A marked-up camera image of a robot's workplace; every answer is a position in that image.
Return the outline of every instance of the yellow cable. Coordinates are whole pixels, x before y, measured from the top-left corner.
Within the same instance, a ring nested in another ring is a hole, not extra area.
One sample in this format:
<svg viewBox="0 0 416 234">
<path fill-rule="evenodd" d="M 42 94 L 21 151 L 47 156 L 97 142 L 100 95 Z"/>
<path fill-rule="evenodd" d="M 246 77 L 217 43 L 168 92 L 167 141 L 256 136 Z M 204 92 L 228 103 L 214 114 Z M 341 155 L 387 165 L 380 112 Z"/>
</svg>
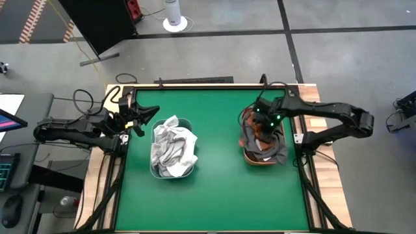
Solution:
<svg viewBox="0 0 416 234">
<path fill-rule="evenodd" d="M 69 27 L 68 27 L 68 24 L 66 23 L 66 21 L 65 21 L 65 19 L 64 19 L 64 17 L 59 13 L 59 11 L 57 10 L 57 8 L 54 6 L 54 4 L 51 2 L 51 0 L 46 0 L 50 5 L 51 5 L 51 7 L 53 8 L 53 10 L 58 14 L 58 16 L 59 16 L 59 18 L 62 20 L 62 22 L 64 22 L 64 24 L 65 24 L 65 26 L 66 26 L 66 28 L 67 29 L 69 29 Z M 78 41 L 77 41 L 77 38 L 73 35 L 73 32 L 72 32 L 72 30 L 70 30 L 70 33 L 71 33 L 71 36 L 72 36 L 72 38 L 73 38 L 73 40 L 75 41 L 75 43 L 77 44 L 77 46 L 78 46 L 78 49 L 79 49 L 79 51 L 81 51 L 84 55 L 85 55 L 85 57 L 91 62 L 91 64 L 94 66 L 94 68 L 96 69 L 96 71 L 97 71 L 97 73 L 98 73 L 98 76 L 99 76 L 99 78 L 101 79 L 101 82 L 103 83 L 103 85 L 104 85 L 104 93 L 105 93 L 105 89 L 106 89 L 106 87 L 107 87 L 107 84 L 106 84 L 106 82 L 105 82 L 105 80 L 104 80 L 104 78 L 101 76 L 101 73 L 99 72 L 99 70 L 98 70 L 98 68 L 97 68 L 97 66 L 92 62 L 92 59 L 85 53 L 85 51 L 83 51 L 83 49 L 81 49 L 81 46 L 78 44 Z"/>
</svg>

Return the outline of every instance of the white cylinder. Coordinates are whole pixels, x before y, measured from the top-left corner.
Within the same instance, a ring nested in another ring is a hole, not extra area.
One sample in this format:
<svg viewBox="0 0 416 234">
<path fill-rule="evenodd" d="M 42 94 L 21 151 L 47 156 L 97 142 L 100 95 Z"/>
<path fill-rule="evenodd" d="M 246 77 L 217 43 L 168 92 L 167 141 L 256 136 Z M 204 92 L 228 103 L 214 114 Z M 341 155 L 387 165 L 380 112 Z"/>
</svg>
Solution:
<svg viewBox="0 0 416 234">
<path fill-rule="evenodd" d="M 165 11 L 168 14 L 168 22 L 172 26 L 181 23 L 181 8 L 179 0 L 164 0 Z"/>
</svg>

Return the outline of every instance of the white paper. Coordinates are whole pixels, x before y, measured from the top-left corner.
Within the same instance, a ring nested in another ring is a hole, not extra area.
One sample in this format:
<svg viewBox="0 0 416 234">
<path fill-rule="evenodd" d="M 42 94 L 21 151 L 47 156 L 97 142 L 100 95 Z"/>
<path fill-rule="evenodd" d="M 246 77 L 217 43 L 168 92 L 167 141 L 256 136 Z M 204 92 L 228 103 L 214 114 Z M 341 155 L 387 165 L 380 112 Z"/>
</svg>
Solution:
<svg viewBox="0 0 416 234">
<path fill-rule="evenodd" d="M 0 109 L 15 115 L 24 97 L 21 94 L 0 94 Z M 5 134 L 6 132 L 0 133 L 0 142 Z"/>
</svg>

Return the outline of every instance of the computer mouse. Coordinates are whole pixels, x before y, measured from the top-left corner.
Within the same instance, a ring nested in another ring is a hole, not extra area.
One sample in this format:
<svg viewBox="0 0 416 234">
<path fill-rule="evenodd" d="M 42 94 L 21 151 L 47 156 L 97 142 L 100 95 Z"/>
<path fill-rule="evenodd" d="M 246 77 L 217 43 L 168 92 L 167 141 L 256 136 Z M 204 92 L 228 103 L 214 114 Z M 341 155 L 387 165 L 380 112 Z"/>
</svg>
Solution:
<svg viewBox="0 0 416 234">
<path fill-rule="evenodd" d="M 20 195 L 13 195 L 7 198 L 1 209 L 1 224 L 5 228 L 13 228 L 20 220 L 23 198 Z"/>
</svg>

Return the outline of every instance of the wooden plank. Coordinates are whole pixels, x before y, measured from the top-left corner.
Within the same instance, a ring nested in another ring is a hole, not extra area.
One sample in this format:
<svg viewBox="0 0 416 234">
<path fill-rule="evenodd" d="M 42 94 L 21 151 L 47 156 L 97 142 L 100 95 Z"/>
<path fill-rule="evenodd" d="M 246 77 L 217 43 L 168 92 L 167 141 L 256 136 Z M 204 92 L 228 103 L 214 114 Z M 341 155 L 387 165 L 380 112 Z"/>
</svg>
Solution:
<svg viewBox="0 0 416 234">
<path fill-rule="evenodd" d="M 320 101 L 318 89 L 315 84 L 290 84 L 290 85 L 298 85 L 300 96 L 305 101 Z M 137 86 L 137 87 L 158 87 L 158 84 L 109 84 L 107 86 L 107 92 L 113 88 L 114 86 Z M 233 86 L 262 86 L 262 84 L 164 84 L 164 86 L 175 87 L 175 86 L 226 86 L 226 87 L 233 87 Z M 121 97 L 122 92 L 116 96 L 115 100 Z M 105 102 L 104 107 L 112 112 L 118 112 L 118 105 L 115 103 L 110 102 L 110 95 L 109 99 Z M 324 118 L 317 118 L 314 116 L 305 116 L 305 121 L 307 125 L 308 131 L 315 131 L 319 132 L 325 130 L 326 122 Z M 298 132 L 300 130 L 300 122 L 298 118 L 295 118 L 296 129 Z M 330 157 L 334 157 L 332 147 L 329 146 L 321 146 L 319 151 L 329 155 Z M 78 226 L 81 226 L 85 223 L 86 219 L 92 214 L 92 206 L 94 204 L 94 198 L 96 197 L 96 189 L 97 189 L 97 179 L 100 177 L 99 183 L 99 192 L 97 196 L 96 205 L 100 203 L 102 199 L 102 194 L 104 190 L 104 182 L 105 177 L 107 176 L 108 170 L 108 159 L 107 157 L 105 161 L 105 165 L 103 166 L 101 175 L 98 175 L 99 167 L 101 164 L 101 160 L 103 158 L 103 152 L 100 149 L 94 148 L 91 154 L 90 162 L 88 165 L 88 171 L 85 177 L 85 204 L 84 210 L 81 216 L 81 220 Z M 327 159 L 314 156 L 315 168 L 317 171 L 318 182 L 320 186 L 320 191 L 322 194 L 322 198 L 330 207 L 330 209 L 334 212 L 334 214 L 338 217 L 338 219 L 345 225 L 351 226 L 350 215 L 348 213 L 348 208 L 346 206 L 345 196 L 343 187 L 341 184 L 341 179 L 339 177 L 339 173 L 337 171 L 336 165 L 332 162 L 329 162 Z M 114 173 L 112 181 L 114 181 L 118 168 L 119 168 L 120 160 L 116 160 L 116 166 L 114 167 Z M 315 221 L 315 225 L 319 227 L 319 218 L 317 213 L 317 206 L 315 201 L 311 196 L 309 196 L 311 200 L 311 208 L 313 210 L 313 218 Z M 107 205 L 105 220 L 104 220 L 104 228 L 110 227 L 110 221 L 112 216 L 112 208 L 114 204 L 114 196 L 110 200 L 109 204 Z M 80 215 L 80 209 L 78 209 L 77 219 Z"/>
</svg>

